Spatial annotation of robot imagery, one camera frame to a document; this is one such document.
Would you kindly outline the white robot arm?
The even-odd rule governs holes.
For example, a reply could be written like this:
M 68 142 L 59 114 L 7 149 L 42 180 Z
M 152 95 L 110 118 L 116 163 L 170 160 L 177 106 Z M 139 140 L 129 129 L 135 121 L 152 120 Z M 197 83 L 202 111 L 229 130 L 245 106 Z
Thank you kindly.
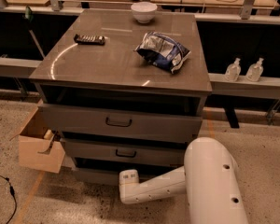
M 232 154 L 217 140 L 200 137 L 186 149 L 184 165 L 145 182 L 134 169 L 119 173 L 125 204 L 186 194 L 190 224 L 248 224 Z

